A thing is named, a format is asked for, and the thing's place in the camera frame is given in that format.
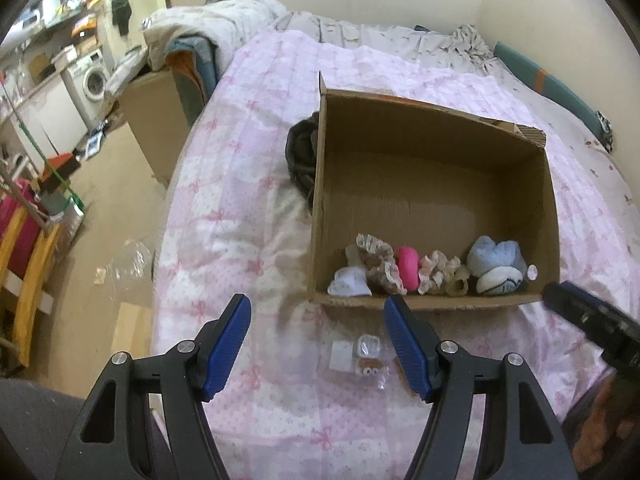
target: washing machine door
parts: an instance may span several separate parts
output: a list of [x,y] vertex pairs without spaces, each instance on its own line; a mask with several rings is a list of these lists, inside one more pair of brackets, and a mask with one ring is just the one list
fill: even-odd
[[107,83],[109,74],[107,69],[101,65],[89,67],[84,73],[82,90],[89,101],[97,103],[104,98],[104,86]]

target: metal screw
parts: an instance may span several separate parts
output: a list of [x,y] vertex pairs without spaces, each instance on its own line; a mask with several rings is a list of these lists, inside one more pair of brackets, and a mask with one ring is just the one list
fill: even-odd
[[509,354],[507,356],[507,361],[514,366],[520,366],[524,362],[524,359],[520,354]]
[[455,354],[458,351],[458,345],[453,341],[443,341],[440,343],[440,350],[445,354]]
[[111,357],[111,362],[115,365],[121,365],[127,360],[127,354],[124,352],[118,352]]
[[180,341],[178,343],[178,352],[181,354],[188,354],[194,348],[196,348],[196,343],[188,339],[187,341]]

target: green folded mat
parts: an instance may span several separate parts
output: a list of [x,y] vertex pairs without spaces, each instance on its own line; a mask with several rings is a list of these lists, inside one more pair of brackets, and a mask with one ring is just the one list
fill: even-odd
[[611,151],[612,132],[610,128],[608,131],[605,130],[602,127],[598,113],[592,110],[567,85],[501,41],[495,46],[494,54],[525,85],[558,103],[578,117],[607,151]]

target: pink object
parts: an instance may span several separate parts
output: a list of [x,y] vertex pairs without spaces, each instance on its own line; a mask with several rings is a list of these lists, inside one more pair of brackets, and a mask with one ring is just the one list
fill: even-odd
[[398,247],[398,270],[404,288],[408,292],[415,292],[420,285],[418,268],[420,266],[420,256],[413,247]]
[[[33,195],[31,194],[31,185],[28,180],[19,178],[16,181],[18,187],[22,190],[22,196],[29,202],[35,204]],[[19,202],[12,196],[7,195],[0,201],[0,235],[4,236],[4,232],[9,226],[11,217],[14,211],[18,209]],[[14,245],[14,250],[9,258],[8,269],[14,273],[18,278],[23,279],[24,273],[27,272],[27,266],[29,265],[29,259],[31,253],[33,253],[33,247],[36,244],[36,239],[40,233],[40,227],[36,221],[27,216],[24,221],[18,240]]]
[[[495,70],[501,64],[491,63]],[[192,339],[235,292],[251,298],[251,327],[226,388],[203,403],[231,478],[404,478],[430,409],[406,392],[399,373],[380,392],[318,369],[325,342],[343,339],[344,327],[306,300],[309,212],[282,154],[289,128],[318,110],[319,70],[328,88],[393,91],[544,128],[561,280],[596,290],[640,317],[638,266],[595,179],[574,155],[593,150],[583,142],[570,150],[514,97],[534,92],[506,72],[499,73],[520,92],[501,89],[493,76],[424,68],[367,47],[338,48],[303,32],[267,28],[236,52],[185,144],[175,190],[167,192],[170,211],[154,275],[153,354]],[[592,136],[570,119],[567,134]],[[627,211],[638,214],[634,205]],[[350,308],[332,314],[348,320],[353,333],[370,333],[369,316]],[[560,418],[604,370],[602,350],[539,303],[441,310],[429,319],[471,354],[500,358],[517,351]],[[474,476],[483,418],[483,403],[474,401],[461,479]]]

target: open cardboard box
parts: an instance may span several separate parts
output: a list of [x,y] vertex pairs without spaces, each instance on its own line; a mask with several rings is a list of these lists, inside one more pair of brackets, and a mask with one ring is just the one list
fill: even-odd
[[558,216],[543,132],[404,98],[327,89],[322,77],[320,91],[310,300],[383,307],[383,290],[355,298],[326,293],[358,233],[462,262],[480,235],[516,240],[527,265],[538,268],[537,280],[506,296],[408,294],[417,310],[539,301],[542,288],[558,281]]

